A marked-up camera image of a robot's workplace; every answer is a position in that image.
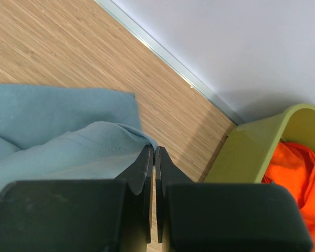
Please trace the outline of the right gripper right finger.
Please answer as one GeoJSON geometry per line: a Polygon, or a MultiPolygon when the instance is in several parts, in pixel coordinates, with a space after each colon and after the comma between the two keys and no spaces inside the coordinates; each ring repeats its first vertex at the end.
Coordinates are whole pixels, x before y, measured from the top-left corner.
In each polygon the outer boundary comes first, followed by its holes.
{"type": "Polygon", "coordinates": [[[277,184],[200,183],[155,153],[157,236],[163,251],[311,251],[292,195],[277,184]]]}

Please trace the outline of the grey blue t shirt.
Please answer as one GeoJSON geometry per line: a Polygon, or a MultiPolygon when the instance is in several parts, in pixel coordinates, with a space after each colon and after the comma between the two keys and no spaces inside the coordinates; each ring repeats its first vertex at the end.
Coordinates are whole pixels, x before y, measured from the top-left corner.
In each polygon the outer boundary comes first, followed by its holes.
{"type": "Polygon", "coordinates": [[[113,179],[156,141],[135,95],[0,84],[0,191],[22,180],[113,179]]]}

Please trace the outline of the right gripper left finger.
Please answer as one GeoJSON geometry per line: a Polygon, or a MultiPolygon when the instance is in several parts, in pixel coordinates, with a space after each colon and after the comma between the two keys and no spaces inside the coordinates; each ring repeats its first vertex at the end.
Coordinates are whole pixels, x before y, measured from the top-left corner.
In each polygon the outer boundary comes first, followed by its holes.
{"type": "Polygon", "coordinates": [[[0,251],[146,251],[154,150],[113,179],[16,181],[0,192],[0,251]]]}

